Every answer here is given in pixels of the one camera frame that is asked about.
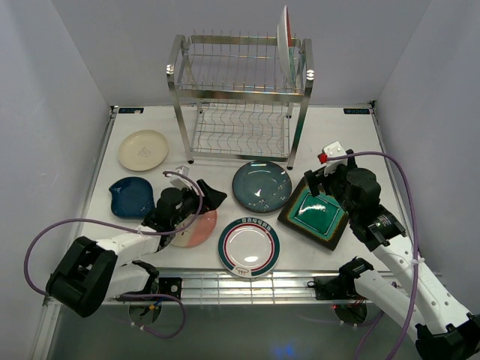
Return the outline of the green square plate dark rim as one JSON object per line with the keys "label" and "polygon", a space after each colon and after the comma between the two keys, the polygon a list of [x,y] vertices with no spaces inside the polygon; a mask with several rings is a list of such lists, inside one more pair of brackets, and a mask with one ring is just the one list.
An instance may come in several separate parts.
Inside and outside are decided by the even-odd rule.
{"label": "green square plate dark rim", "polygon": [[338,246],[349,221],[333,197],[322,190],[312,196],[304,180],[298,183],[277,220],[330,251]]}

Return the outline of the dark teal floral plate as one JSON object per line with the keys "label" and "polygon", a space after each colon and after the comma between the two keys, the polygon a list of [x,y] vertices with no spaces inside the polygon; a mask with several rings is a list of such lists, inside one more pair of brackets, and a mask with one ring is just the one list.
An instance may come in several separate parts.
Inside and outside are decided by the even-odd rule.
{"label": "dark teal floral plate", "polygon": [[282,208],[292,193],[287,171],[271,161],[251,161],[241,166],[232,180],[237,202],[254,213],[270,213]]}

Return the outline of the red and teal floral plate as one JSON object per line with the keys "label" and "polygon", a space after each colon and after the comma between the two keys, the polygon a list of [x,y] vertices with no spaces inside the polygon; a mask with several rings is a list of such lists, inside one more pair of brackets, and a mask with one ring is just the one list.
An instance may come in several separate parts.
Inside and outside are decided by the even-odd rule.
{"label": "red and teal floral plate", "polygon": [[277,24],[277,48],[280,60],[280,70],[290,86],[296,84],[295,66],[293,60],[293,38],[290,28],[290,16],[285,5]]}

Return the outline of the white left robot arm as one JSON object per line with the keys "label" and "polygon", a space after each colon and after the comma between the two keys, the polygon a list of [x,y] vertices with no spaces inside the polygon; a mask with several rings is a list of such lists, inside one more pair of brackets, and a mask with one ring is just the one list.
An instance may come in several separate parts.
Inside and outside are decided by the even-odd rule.
{"label": "white left robot arm", "polygon": [[190,216],[213,211],[227,198],[202,179],[197,187],[164,189],[134,232],[99,240],[75,239],[49,276],[46,293],[81,317],[92,315],[104,299],[154,298],[159,271],[141,258],[168,246]]}

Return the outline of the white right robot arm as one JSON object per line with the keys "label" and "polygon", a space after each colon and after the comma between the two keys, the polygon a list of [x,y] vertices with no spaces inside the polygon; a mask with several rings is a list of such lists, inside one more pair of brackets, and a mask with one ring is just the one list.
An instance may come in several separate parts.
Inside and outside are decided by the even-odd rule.
{"label": "white right robot arm", "polygon": [[318,156],[322,168],[307,171],[304,180],[314,196],[324,191],[338,202],[354,236],[387,266],[401,288],[366,260],[355,258],[340,267],[340,292],[348,298],[365,297],[401,327],[388,359],[404,338],[413,341],[422,359],[469,359],[479,353],[479,316],[462,305],[420,257],[418,236],[408,236],[381,204],[377,177],[356,164],[359,155],[333,142]]}

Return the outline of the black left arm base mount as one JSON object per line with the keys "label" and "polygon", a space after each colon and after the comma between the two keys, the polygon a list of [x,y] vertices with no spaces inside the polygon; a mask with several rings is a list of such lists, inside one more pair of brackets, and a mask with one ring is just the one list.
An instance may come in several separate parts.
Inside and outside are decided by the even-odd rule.
{"label": "black left arm base mount", "polygon": [[183,279],[181,277],[159,277],[152,284],[151,289],[153,293],[162,293],[180,299],[182,297],[182,284]]}

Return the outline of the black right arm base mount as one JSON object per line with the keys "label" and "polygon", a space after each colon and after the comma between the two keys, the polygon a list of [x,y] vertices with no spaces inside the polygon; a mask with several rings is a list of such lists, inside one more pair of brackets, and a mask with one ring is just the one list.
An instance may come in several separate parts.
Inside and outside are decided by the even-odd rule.
{"label": "black right arm base mount", "polygon": [[338,275],[336,277],[315,277],[307,282],[314,289],[316,300],[353,300],[359,297],[353,280]]}

